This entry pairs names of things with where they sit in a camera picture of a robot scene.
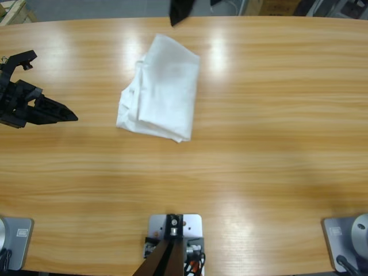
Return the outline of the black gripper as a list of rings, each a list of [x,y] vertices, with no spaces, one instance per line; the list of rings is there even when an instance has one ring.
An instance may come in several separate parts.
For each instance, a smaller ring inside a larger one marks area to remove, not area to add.
[[[44,125],[78,121],[68,107],[45,97],[42,92],[41,88],[23,80],[10,82],[1,92],[1,124],[23,128],[27,122]],[[34,106],[29,106],[28,103],[33,100]]]

